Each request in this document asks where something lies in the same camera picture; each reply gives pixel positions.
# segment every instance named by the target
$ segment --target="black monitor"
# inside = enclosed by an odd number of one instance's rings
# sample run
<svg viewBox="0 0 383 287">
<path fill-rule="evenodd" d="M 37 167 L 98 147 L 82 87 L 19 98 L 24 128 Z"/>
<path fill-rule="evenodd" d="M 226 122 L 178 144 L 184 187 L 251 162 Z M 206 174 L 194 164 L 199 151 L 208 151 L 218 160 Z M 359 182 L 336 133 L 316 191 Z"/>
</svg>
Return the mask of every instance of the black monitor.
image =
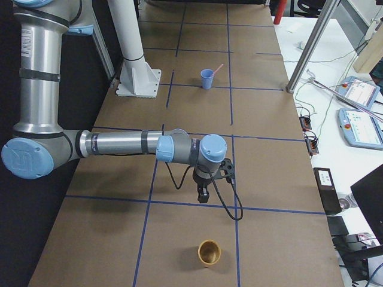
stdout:
<svg viewBox="0 0 383 287">
<path fill-rule="evenodd" d="M 351 187 L 352 194 L 379 243 L 383 241 L 383 164 Z M 356 234 L 333 238 L 350 277 L 368 280 L 368 258 L 383 255 L 383 245 L 367 248 Z"/>
</svg>

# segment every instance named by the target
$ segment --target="red object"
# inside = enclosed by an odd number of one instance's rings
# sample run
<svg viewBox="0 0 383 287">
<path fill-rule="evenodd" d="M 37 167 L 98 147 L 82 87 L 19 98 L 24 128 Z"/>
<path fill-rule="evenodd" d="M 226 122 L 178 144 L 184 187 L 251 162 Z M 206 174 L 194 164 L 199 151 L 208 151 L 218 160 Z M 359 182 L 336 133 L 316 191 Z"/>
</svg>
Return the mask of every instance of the red object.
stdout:
<svg viewBox="0 0 383 287">
<path fill-rule="evenodd" d="M 283 16 L 283 12 L 285 11 L 287 4 L 287 0 L 280 0 L 278 4 L 278 11 L 276 12 L 275 18 L 274 18 L 274 24 L 279 25 L 281 22 L 281 18 Z"/>
</svg>

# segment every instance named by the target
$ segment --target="device screen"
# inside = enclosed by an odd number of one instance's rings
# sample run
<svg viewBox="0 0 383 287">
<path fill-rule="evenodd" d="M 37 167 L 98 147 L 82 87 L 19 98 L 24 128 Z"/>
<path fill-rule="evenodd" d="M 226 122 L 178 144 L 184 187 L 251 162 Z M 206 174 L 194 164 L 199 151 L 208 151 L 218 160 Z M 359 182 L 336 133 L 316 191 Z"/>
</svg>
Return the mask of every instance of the device screen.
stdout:
<svg viewBox="0 0 383 287">
<path fill-rule="evenodd" d="M 381 139 L 372 118 L 364 112 L 346 111 L 355 141 L 359 143 L 381 145 Z"/>
<path fill-rule="evenodd" d="M 349 84 L 351 86 L 345 97 L 363 106 L 367 106 L 375 92 L 376 87 L 357 79 L 354 79 L 351 83 L 349 82 Z"/>
</svg>

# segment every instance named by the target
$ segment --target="dark background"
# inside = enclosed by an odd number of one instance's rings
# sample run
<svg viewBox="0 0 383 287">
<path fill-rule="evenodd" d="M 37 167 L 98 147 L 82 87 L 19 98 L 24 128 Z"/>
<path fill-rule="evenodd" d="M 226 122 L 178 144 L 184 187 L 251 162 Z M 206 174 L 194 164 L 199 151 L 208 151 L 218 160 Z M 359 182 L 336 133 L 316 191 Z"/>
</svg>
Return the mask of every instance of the dark background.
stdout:
<svg viewBox="0 0 383 287">
<path fill-rule="evenodd" d="M 121 52 L 105 0 L 93 8 L 115 68 Z M 20 25 L 0 1 L 0 148 L 20 117 Z M 109 86 L 91 36 L 63 36 L 59 124 L 90 130 Z M 41 179 L 13 176 L 0 161 L 0 287 L 27 286 L 78 161 Z"/>
</svg>

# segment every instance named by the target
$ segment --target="white table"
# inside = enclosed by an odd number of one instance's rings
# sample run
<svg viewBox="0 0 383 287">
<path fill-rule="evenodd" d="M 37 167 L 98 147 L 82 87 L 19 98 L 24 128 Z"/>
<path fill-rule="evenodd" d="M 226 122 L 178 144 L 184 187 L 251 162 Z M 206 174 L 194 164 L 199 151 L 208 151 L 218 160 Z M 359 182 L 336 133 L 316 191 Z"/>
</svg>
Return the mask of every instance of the white table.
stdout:
<svg viewBox="0 0 383 287">
<path fill-rule="evenodd" d="M 284 17 L 282 18 L 281 24 L 275 26 L 279 46 L 285 61 L 299 60 L 302 50 L 298 48 L 298 43 L 307 41 L 315 22 L 316 19 Z M 310 61 L 333 60 L 353 50 L 351 43 L 348 41 L 339 23 L 335 19 L 331 19 Z M 354 56 L 355 52 L 333 62 L 309 63 L 307 69 L 315 74 L 319 82 L 327 86 L 333 86 L 336 85 L 339 80 L 346 77 L 346 75 L 342 76 L 342 74 Z M 285 62 L 288 77 L 291 77 L 295 66 L 296 63 Z M 368 74 L 358 74 L 352 67 L 347 75 L 355 75 L 363 80 L 371 80 Z M 306 72 L 303 73 L 302 78 L 307 79 L 309 77 Z M 311 117 L 311 125 L 313 132 L 319 135 L 319 126 L 323 122 L 332 95 L 312 84 L 305 84 L 297 95 L 299 87 L 301 87 L 304 82 L 305 81 L 301 79 L 294 92 L 294 96 L 314 106 L 316 114 Z M 383 97 L 379 95 L 377 100 L 382 102 Z M 313 113 L 313 109 L 309 105 L 303 103 L 302 106 L 308 108 L 310 112 Z M 319 154 L 312 157 L 311 164 L 312 167 L 329 168 L 333 176 L 338 197 L 344 197 L 346 194 L 351 193 L 350 186 L 352 184 L 383 163 L 383 151 L 348 146 L 336 121 L 337 110 L 340 108 L 351 107 L 340 103 L 334 98 L 320 134 Z M 374 104 L 372 110 L 383 113 L 383 106 Z M 339 215 L 342 215 L 350 234 L 361 232 L 372 233 L 359 208 L 345 210 Z M 342 275 L 344 277 L 345 286 L 351 286 L 351 279 L 345 268 L 342 268 Z"/>
</svg>

